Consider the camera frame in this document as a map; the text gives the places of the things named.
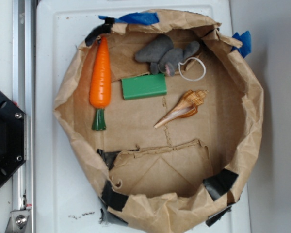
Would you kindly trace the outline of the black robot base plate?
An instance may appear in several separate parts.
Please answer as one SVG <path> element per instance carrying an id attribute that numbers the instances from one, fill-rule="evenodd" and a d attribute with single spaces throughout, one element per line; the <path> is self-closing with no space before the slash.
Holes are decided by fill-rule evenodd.
<path id="1" fill-rule="evenodd" d="M 25 162 L 25 116 L 0 91 L 0 188 Z"/>

